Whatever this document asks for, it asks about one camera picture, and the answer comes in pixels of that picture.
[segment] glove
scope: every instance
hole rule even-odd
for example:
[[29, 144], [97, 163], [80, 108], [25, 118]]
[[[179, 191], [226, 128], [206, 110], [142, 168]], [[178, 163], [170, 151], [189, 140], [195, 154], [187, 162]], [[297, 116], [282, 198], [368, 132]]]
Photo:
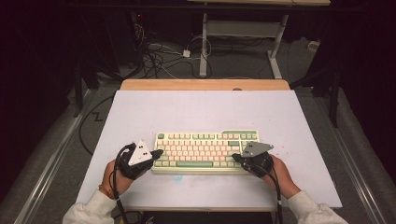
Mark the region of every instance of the glove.
[[271, 172], [274, 166], [274, 161], [268, 152], [263, 152], [255, 157], [243, 158], [241, 154], [233, 154], [233, 159], [236, 162], [241, 163], [244, 170], [250, 172], [251, 174], [261, 178]]
[[136, 180], [141, 175], [145, 174], [146, 171], [152, 167], [154, 161], [159, 159], [161, 157], [161, 155], [163, 154], [163, 151], [160, 149], [151, 151], [150, 153], [151, 153], [152, 158], [150, 160], [143, 161], [138, 164], [130, 166], [128, 164], [128, 161], [129, 161], [129, 159], [131, 159], [132, 155], [134, 154], [134, 149], [136, 148], [136, 144], [133, 143], [133, 144], [129, 145], [127, 148], [129, 148], [130, 150], [128, 152], [122, 153], [118, 166], [119, 166], [121, 173], [125, 177], [128, 177], [132, 180]]

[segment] dark background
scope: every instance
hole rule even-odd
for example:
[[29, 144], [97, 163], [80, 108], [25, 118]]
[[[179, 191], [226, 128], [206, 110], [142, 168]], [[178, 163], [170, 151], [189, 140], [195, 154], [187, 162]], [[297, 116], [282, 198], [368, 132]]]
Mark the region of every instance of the dark background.
[[[356, 6], [359, 1], [332, 4]], [[395, 181], [392, 150], [396, 144], [396, 34], [391, 24], [395, 4], [390, 0], [371, 0], [368, 4], [362, 15], [337, 16], [330, 23], [326, 17], [311, 20], [306, 15], [290, 16], [284, 37], [290, 42], [301, 36], [322, 40], [308, 75], [340, 59], [341, 87], [373, 149]], [[164, 24], [155, 21], [152, 29], [180, 21], [177, 16], [164, 18]], [[189, 32], [199, 29], [194, 16], [187, 18], [192, 27], [181, 26]], [[84, 22], [94, 28], [92, 33], [99, 47], [91, 42]], [[108, 68], [117, 70], [103, 22], [100, 15], [87, 16], [87, 21], [82, 21], [76, 12], [58, 8], [50, 0], [0, 4], [0, 169], [4, 177], [0, 200], [39, 140], [68, 106], [66, 95], [73, 87], [77, 55], [99, 64], [106, 61]], [[97, 50], [106, 58], [98, 58]], [[312, 84], [323, 85], [322, 82], [316, 80]]]

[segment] mechanical keyboard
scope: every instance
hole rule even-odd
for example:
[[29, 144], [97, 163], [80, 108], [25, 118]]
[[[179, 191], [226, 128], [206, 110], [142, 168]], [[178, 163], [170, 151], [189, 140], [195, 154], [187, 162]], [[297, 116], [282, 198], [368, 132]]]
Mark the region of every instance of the mechanical keyboard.
[[163, 154], [151, 169], [163, 174], [247, 174], [232, 155], [251, 141], [260, 142], [257, 131], [157, 133], [154, 149]]

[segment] white sleeve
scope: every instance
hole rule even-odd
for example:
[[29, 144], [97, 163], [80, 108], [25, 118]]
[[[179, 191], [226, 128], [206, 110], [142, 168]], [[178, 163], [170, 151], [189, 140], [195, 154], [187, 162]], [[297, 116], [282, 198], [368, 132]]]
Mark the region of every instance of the white sleeve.
[[111, 211], [116, 201], [109, 199], [104, 193], [96, 190], [87, 203], [76, 203], [64, 215], [63, 224], [71, 223], [103, 223], [113, 224]]
[[288, 204], [299, 224], [347, 224], [329, 205], [316, 203], [305, 191], [289, 198]]

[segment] green keycap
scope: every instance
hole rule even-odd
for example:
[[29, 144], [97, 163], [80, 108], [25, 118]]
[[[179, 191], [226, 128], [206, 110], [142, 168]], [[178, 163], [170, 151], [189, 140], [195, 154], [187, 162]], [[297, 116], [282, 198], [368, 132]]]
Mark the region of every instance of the green keycap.
[[252, 133], [252, 134], [254, 134], [254, 133], [257, 133], [257, 132], [256, 131], [250, 131], [250, 130], [241, 130], [241, 131], [235, 130], [235, 131], [224, 131], [222, 133]]
[[169, 158], [167, 156], [161, 156], [157, 161], [169, 161]]
[[239, 147], [239, 141], [228, 141], [229, 147]]
[[233, 159], [233, 157], [226, 157], [225, 161], [235, 161], [235, 160]]
[[212, 161], [178, 161], [177, 167], [213, 167]]

